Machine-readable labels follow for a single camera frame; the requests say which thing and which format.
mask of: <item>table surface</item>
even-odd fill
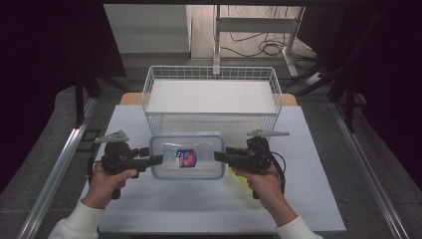
[[[294,107],[298,105],[295,96],[282,94],[283,106]],[[142,93],[126,93],[121,97],[121,105],[142,105]]]
[[[121,101],[133,99],[139,104],[140,93]],[[115,108],[106,133],[123,129],[130,147],[148,146],[151,135],[142,128],[148,128],[142,107],[123,105]],[[275,130],[291,133],[272,137],[270,148],[287,161],[286,194],[292,206],[312,230],[345,230],[302,109],[284,107]],[[158,180],[150,169],[127,183],[100,225],[102,232],[131,234],[272,234],[274,228],[270,214],[230,173],[218,180]]]

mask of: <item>cable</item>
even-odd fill
[[[277,155],[279,158],[281,158],[282,159],[282,161],[283,161],[283,165],[284,165],[284,168],[283,168],[283,173],[285,173],[286,172],[286,161],[285,161],[285,159],[280,155],[280,154],[278,154],[278,153],[276,153],[276,152],[271,152],[272,154],[275,154],[275,155]]]
[[[315,64],[313,67],[311,67],[309,70],[305,71],[303,74],[301,74],[301,76],[299,78],[294,79],[291,83],[287,84],[284,88],[283,88],[283,92],[286,93],[287,89],[290,88],[291,86],[297,84],[300,81],[306,80],[308,79],[311,75],[313,75],[316,71],[318,71],[320,68],[322,67],[321,64],[317,63]]]
[[[270,6],[270,7],[268,8],[267,12],[265,12],[264,17],[265,17],[265,16],[267,16],[267,14],[269,14],[269,13],[271,14],[271,11],[272,11],[272,10],[273,10],[273,6]]]
[[[88,185],[91,185],[91,179],[93,178],[93,175],[94,175],[94,164],[100,161],[100,160],[95,161],[95,157],[97,153],[99,152],[99,149],[100,149],[100,144],[94,143],[93,151],[91,152],[90,158],[88,158],[88,164],[87,164]]]
[[[277,48],[278,51],[276,53],[266,52],[266,49],[269,48],[269,47]],[[272,57],[279,55],[283,51],[283,47],[284,47],[284,45],[280,46],[280,42],[274,41],[274,40],[264,40],[259,45],[259,48],[262,52],[264,52],[268,56],[272,56]]]
[[[303,71],[308,71],[310,68],[308,68],[308,69],[304,68],[303,66],[301,66],[301,65],[299,64],[299,62],[314,62],[314,61],[315,61],[314,59],[296,59],[296,60],[295,60],[295,66],[296,66],[297,68],[299,68],[299,69],[303,70]]]
[[[237,10],[237,5],[235,6],[235,11],[237,12],[237,14],[240,16],[240,13],[239,13],[239,11]]]
[[[238,10],[237,10],[237,6],[235,7],[235,10],[236,10],[236,12],[237,12],[237,14],[239,15],[239,17],[240,17],[240,13],[238,12]],[[227,5],[227,12],[228,12],[228,16],[230,17],[230,5]],[[242,39],[234,39],[233,38],[233,34],[232,34],[232,32],[230,32],[230,38],[232,39],[232,41],[234,41],[234,42],[242,42],[242,41],[246,41],[246,40],[249,40],[249,39],[253,39],[253,38],[256,38],[256,37],[259,37],[259,36],[261,36],[261,35],[264,35],[265,33],[259,33],[259,34],[256,34],[256,35],[253,35],[253,36],[251,36],[251,37],[247,37],[247,38],[242,38]]]
[[[317,60],[317,57],[305,57],[305,56],[302,56],[301,54],[299,54],[299,53],[297,53],[297,52],[295,52],[295,50],[291,50],[291,56],[292,56],[292,59],[304,59],[304,60],[311,60],[311,61],[316,61]]]
[[[231,48],[220,47],[220,49],[224,49],[224,50],[227,50],[227,51],[230,51],[230,52],[236,53],[237,55],[242,56],[242,57],[256,57],[256,56],[261,55],[261,53],[262,53],[262,52],[259,52],[259,53],[257,53],[257,54],[253,54],[253,55],[244,55],[244,54],[242,54],[242,53],[236,52],[235,50],[233,50],[233,49],[231,49]]]
[[[270,151],[270,153],[274,153],[275,155],[280,156],[282,158],[282,160],[283,160],[283,164],[285,165],[285,169],[282,169],[280,167],[279,162],[271,155],[270,161],[273,164],[273,166],[276,168],[277,173],[279,174],[280,189],[282,190],[283,194],[285,194],[285,187],[286,187],[286,176],[285,176],[286,162],[285,162],[285,159],[281,155],[279,155],[278,153],[276,153],[276,152],[271,152]]]

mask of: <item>black curtain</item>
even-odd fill
[[[422,189],[422,7],[396,2],[359,58],[363,113]]]
[[[102,3],[0,2],[1,190],[46,126],[57,93],[96,73],[125,77]]]

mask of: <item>black cable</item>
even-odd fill
[[[239,15],[239,17],[240,17],[240,13],[237,11],[237,6],[236,6],[235,10],[236,10],[236,12],[238,13],[238,15]],[[228,16],[230,17],[230,5],[227,5],[227,12],[228,12]],[[232,39],[232,41],[234,41],[234,42],[242,42],[242,41],[246,41],[246,40],[249,40],[249,39],[256,38],[256,37],[261,36],[261,35],[264,35],[264,34],[265,34],[265,33],[259,33],[259,34],[256,34],[256,35],[253,35],[253,36],[251,36],[251,37],[247,37],[247,38],[234,39],[234,38],[233,38],[233,34],[232,34],[232,32],[230,32],[230,38],[231,38],[231,39]]]
[[[294,79],[291,83],[287,84],[283,88],[283,92],[286,93],[287,89],[291,86],[297,84],[300,81],[308,79],[311,75],[313,75],[316,71],[318,71],[322,67],[321,64],[315,64],[313,67],[311,67],[309,70],[305,71],[299,78]]]
[[[286,187],[286,176],[285,176],[286,162],[283,159],[283,163],[285,165],[285,169],[282,169],[280,167],[279,162],[272,155],[269,155],[269,159],[270,159],[271,163],[273,164],[273,166],[276,168],[277,173],[279,174],[280,189],[282,190],[283,194],[285,194],[285,187]]]
[[[323,65],[323,68],[327,74],[330,72],[329,69],[335,69],[336,65],[341,65],[340,62],[343,62],[346,59],[352,43],[357,40],[361,32],[362,28],[357,28],[347,37],[346,40],[337,45],[335,50],[331,51],[325,56],[317,56],[317,61]]]
[[[269,16],[271,16],[271,12],[272,12],[272,11],[273,11],[273,6],[270,6],[270,7],[268,8],[267,12],[265,12],[264,17],[265,17],[265,16],[267,16],[267,14],[268,14],[268,13],[270,13],[270,14],[269,14]]]
[[[230,49],[230,48],[220,47],[220,49],[224,49],[224,50],[227,50],[227,51],[231,51],[231,52],[236,53],[237,55],[242,56],[242,57],[256,57],[256,56],[258,56],[258,55],[261,55],[261,53],[263,53],[263,52],[260,52],[260,53],[253,54],[253,55],[244,55],[244,54],[239,53],[239,52],[236,52],[235,50]]]
[[[88,165],[87,165],[88,185],[91,185],[91,179],[93,178],[93,175],[94,175],[94,164],[97,162],[97,161],[94,160],[94,158],[96,157],[97,153],[99,152],[99,149],[100,149],[100,144],[95,143],[93,151],[91,152],[91,156],[88,159]]]
[[[277,48],[278,51],[276,53],[270,53],[270,52],[266,52],[266,49],[269,47],[273,47],[273,48]],[[283,51],[283,43],[279,42],[279,41],[274,41],[274,40],[264,40],[263,42],[260,43],[259,48],[260,50],[267,54],[268,56],[274,57],[279,55],[282,51]]]
[[[296,77],[291,77],[291,78],[278,78],[278,80],[293,80],[293,81],[301,81],[301,80],[305,80],[309,75],[310,72],[314,72],[314,66],[306,71],[304,71],[301,75],[296,76]]]
[[[235,6],[235,11],[237,12],[237,14],[239,15],[239,17],[240,17],[240,13],[239,13],[239,11],[237,10],[237,5]]]
[[[299,64],[299,62],[314,62],[315,60],[312,60],[312,59],[296,59],[295,60],[295,66],[297,67],[297,68],[299,68],[299,69],[301,69],[301,70],[303,70],[303,71],[307,71],[307,70],[309,70],[310,68],[304,68],[303,66],[301,66],[300,64]]]
[[[306,56],[302,56],[301,54],[295,52],[295,50],[291,50],[291,56],[292,59],[305,59],[305,60],[310,60],[310,61],[317,61],[317,57],[306,57]]]
[[[282,159],[282,161],[283,161],[283,165],[284,165],[284,168],[283,168],[283,173],[285,173],[286,172],[286,161],[285,161],[285,159],[279,154],[279,153],[276,153],[276,152],[271,152],[272,154],[275,154],[275,155],[277,155],[279,158],[281,158]]]

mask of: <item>clear plastic container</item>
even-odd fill
[[[150,141],[152,155],[163,154],[162,164],[152,166],[158,179],[218,179],[226,165],[214,159],[214,151],[224,152],[218,132],[160,133]]]

